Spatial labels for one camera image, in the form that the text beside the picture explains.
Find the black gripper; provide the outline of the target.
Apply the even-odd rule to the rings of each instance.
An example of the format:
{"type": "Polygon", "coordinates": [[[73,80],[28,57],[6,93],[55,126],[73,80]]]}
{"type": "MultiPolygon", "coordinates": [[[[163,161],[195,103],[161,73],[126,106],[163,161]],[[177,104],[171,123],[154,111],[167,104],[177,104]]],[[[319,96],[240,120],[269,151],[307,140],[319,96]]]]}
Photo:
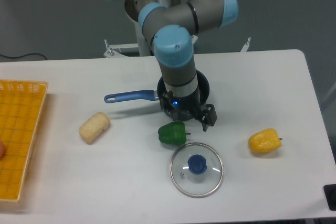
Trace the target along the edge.
{"type": "Polygon", "coordinates": [[[217,120],[216,110],[213,104],[205,104],[207,91],[195,91],[183,98],[173,96],[172,91],[164,91],[160,95],[161,110],[172,120],[197,119],[202,124],[204,132],[214,126],[217,120]]]}

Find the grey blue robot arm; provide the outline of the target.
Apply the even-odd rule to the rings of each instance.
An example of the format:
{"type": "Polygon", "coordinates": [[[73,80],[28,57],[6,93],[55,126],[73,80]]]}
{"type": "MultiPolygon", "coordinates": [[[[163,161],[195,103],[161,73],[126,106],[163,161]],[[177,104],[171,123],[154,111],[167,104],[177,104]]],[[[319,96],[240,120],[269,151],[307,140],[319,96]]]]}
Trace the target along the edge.
{"type": "Polygon", "coordinates": [[[105,102],[157,100],[175,121],[195,119],[203,130],[213,126],[217,115],[215,107],[207,103],[208,81],[195,67],[192,36],[233,23],[238,17],[238,1],[125,0],[125,10],[138,23],[162,76],[156,91],[110,94],[105,102]]]}

